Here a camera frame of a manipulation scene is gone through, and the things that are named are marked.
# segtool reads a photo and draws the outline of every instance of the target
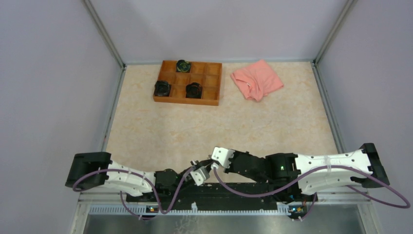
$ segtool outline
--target wall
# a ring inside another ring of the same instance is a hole
[[[92,0],[126,63],[313,59],[345,0]]]
[[[320,64],[346,148],[376,144],[391,185],[413,202],[413,1],[358,1]],[[377,198],[402,204],[385,189]],[[411,233],[412,210],[374,203],[383,233]]]
[[[0,233],[68,233],[78,152],[103,137],[120,68],[80,0],[2,1]]]

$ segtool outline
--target pink towel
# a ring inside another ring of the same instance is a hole
[[[231,78],[247,100],[260,101],[284,86],[277,73],[263,59],[236,70]]]

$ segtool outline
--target gray panel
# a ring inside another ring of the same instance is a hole
[[[315,206],[303,222],[287,216],[163,216],[149,222],[131,215],[89,215],[85,234],[362,234],[357,206]]]
[[[64,182],[99,150],[120,67],[80,0],[0,5],[0,233],[68,233]]]
[[[125,63],[313,59],[346,0],[92,0]]]
[[[413,1],[358,1],[319,64],[344,145],[376,144],[391,185],[413,201]],[[379,199],[402,204],[385,189]],[[373,202],[383,233],[411,233],[411,211]]]

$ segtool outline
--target metal frame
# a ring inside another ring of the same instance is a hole
[[[113,55],[113,57],[115,58],[119,66],[122,68],[121,74],[119,76],[119,83],[117,86],[117,90],[113,98],[112,110],[110,112],[110,115],[108,116],[108,122],[107,122],[108,124],[104,130],[104,137],[99,147],[102,151],[105,151],[107,143],[108,143],[110,131],[112,128],[113,118],[114,118],[114,114],[116,111],[116,107],[117,107],[117,103],[119,100],[119,96],[120,96],[120,92],[121,92],[121,88],[122,88],[122,84],[123,84],[123,80],[125,77],[127,67],[126,67],[126,64],[123,62],[120,54],[118,53],[108,32],[106,31],[91,1],[90,0],[81,0],[81,1],[83,2],[86,10],[91,16],[92,21],[95,23],[95,26],[97,30],[99,31],[99,33],[101,34],[110,53]],[[344,145],[344,142],[343,142],[343,139],[340,133],[340,129],[337,123],[337,119],[334,114],[332,104],[330,102],[327,90],[324,85],[323,78],[319,72],[319,62],[324,57],[330,44],[334,40],[335,36],[337,35],[337,32],[340,30],[341,26],[343,25],[344,20],[346,19],[346,17],[348,16],[351,9],[354,7],[356,2],[357,0],[348,0],[346,2],[342,12],[340,13],[336,23],[334,24],[328,37],[323,43],[319,53],[317,54],[316,58],[314,58],[314,60],[311,61],[311,66],[313,68],[317,86],[320,91],[321,100],[323,102],[326,115],[327,115],[327,119],[329,121],[331,131],[333,133],[333,138],[334,138],[334,141],[337,147],[337,151],[339,153],[345,152],[346,147]],[[367,192],[366,189],[363,189],[361,187],[360,189],[364,192]],[[107,189],[101,189],[101,188],[94,188],[89,191],[81,193],[79,196],[79,201],[77,204],[77,209],[75,212],[75,216],[74,216],[73,223],[72,223],[72,229],[70,233],[71,234],[82,234],[83,233],[85,225],[86,225],[87,216],[91,210],[96,211],[96,212],[103,212],[105,214],[111,214],[111,215],[123,214],[125,211],[120,210],[122,207],[120,207],[121,204],[119,201],[120,200],[119,195],[120,195],[119,193],[113,193]],[[380,225],[378,222],[378,218],[375,215],[375,211],[374,211],[373,206],[371,205],[371,201],[346,187],[320,192],[318,204],[324,204],[324,205],[357,204],[359,212],[360,212],[360,216],[361,216],[361,221],[363,223],[366,233],[381,233],[379,229]]]

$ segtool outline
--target pink cloth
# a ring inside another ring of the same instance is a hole
[[[260,101],[284,86],[277,73],[263,59],[236,70],[231,78],[247,100]]]

